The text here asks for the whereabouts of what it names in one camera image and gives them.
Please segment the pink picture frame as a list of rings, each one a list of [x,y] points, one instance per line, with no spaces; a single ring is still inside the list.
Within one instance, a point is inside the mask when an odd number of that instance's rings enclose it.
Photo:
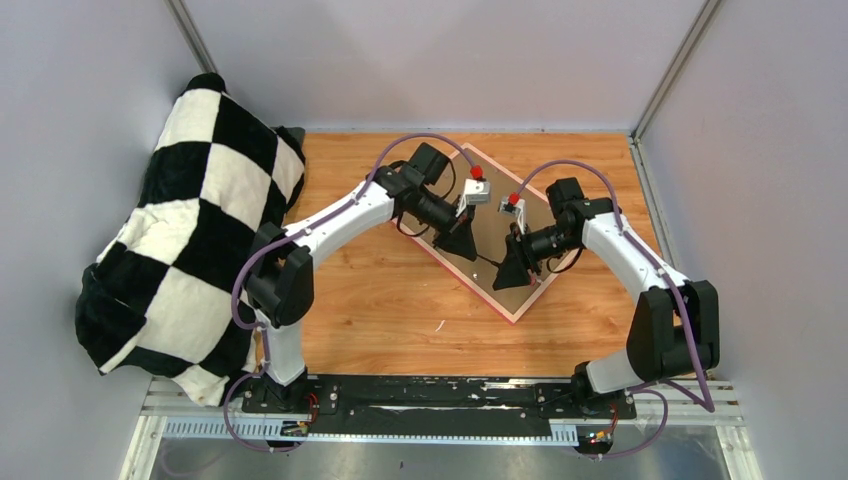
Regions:
[[[491,185],[491,202],[476,208],[472,229],[477,252],[501,262],[506,255],[505,237],[515,218],[498,211],[498,204],[520,186],[522,179],[497,163],[470,143],[463,149],[484,171]],[[558,277],[557,271],[566,266],[574,257],[568,253],[552,262],[542,261],[541,272],[533,273],[535,283],[530,286],[495,291],[492,288],[497,268],[482,260],[471,262],[459,256],[436,249],[432,242],[435,233],[426,230],[414,217],[406,215],[402,219],[400,230],[411,236],[411,240],[422,247],[437,262],[454,275],[464,286],[479,296],[499,315],[511,323],[517,322],[530,306]]]

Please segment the pink handled screwdriver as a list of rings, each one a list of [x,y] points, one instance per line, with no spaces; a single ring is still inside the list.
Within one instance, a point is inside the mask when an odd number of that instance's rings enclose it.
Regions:
[[[478,253],[478,254],[477,254],[477,259],[478,259],[478,260],[485,261],[486,263],[488,263],[488,264],[490,264],[490,265],[492,265],[492,266],[494,266],[494,267],[496,267],[496,268],[500,267],[500,265],[501,265],[501,263],[500,263],[500,262],[497,262],[497,261],[495,261],[495,260],[493,260],[493,259],[490,259],[490,258],[488,258],[488,257],[486,257],[486,256],[484,256],[484,255],[482,255],[482,254],[480,254],[480,253]]]

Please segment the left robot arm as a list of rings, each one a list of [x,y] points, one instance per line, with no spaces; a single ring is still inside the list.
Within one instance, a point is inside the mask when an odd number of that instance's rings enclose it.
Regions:
[[[264,353],[258,382],[279,411],[317,404],[306,391],[301,321],[314,303],[314,273],[331,254],[377,225],[411,216],[434,231],[436,248],[477,259],[471,223],[477,205],[489,201],[490,185],[470,160],[470,176],[457,200],[432,193],[430,186],[451,163],[422,143],[407,160],[378,161],[349,195],[321,212],[286,228],[268,223],[257,232],[237,288],[256,310]]]

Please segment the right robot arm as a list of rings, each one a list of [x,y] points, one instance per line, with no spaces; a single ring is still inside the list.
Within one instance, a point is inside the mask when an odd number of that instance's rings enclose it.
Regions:
[[[586,198],[575,178],[555,181],[546,195],[554,222],[538,230],[524,221],[519,194],[501,201],[500,211],[516,219],[493,288],[528,286],[543,262],[583,250],[607,265],[635,305],[625,346],[576,367],[570,392],[575,411],[592,418],[633,387],[686,374],[705,379],[720,361],[716,288],[671,267],[629,226],[613,199]]]

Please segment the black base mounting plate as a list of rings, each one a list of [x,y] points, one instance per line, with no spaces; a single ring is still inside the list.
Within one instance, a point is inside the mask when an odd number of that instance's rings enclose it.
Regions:
[[[314,433],[543,437],[554,420],[633,420],[622,393],[584,393],[568,378],[309,374],[288,387],[253,381],[242,410],[304,414]]]

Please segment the black white checkered pillow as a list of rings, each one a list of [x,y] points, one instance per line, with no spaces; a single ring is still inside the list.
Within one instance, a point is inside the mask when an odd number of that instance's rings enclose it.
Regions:
[[[233,303],[258,229],[281,224],[305,183],[306,159],[215,73],[176,99],[139,200],[82,275],[74,327],[97,370],[138,367],[220,405],[255,370],[254,309]]]

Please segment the brown frame backing board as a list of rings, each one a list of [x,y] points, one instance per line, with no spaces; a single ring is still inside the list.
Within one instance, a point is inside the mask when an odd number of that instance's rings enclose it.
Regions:
[[[508,196],[523,181],[522,178],[509,171],[493,158],[483,153],[470,143],[462,145],[475,163],[482,167],[485,178],[491,185],[491,203],[477,206],[472,231],[478,259],[471,262],[456,255],[445,253],[433,246],[434,231],[430,229],[420,237],[412,238],[415,243],[428,252],[437,262],[445,267],[472,293],[482,299],[506,321],[515,324],[528,312],[530,307],[541,297],[559,277],[547,267],[547,260],[541,262],[541,273],[533,274],[531,285],[495,291],[492,288],[497,268],[486,259],[500,262],[506,254],[505,236],[509,233],[509,225],[517,220],[498,212],[501,199]],[[464,156],[459,153],[450,155],[459,175],[455,190],[449,198],[456,198],[458,190],[464,181],[470,178],[470,167]],[[532,186],[527,186],[521,193],[525,201],[526,222],[528,231],[537,231],[553,223],[553,218],[543,192]]]

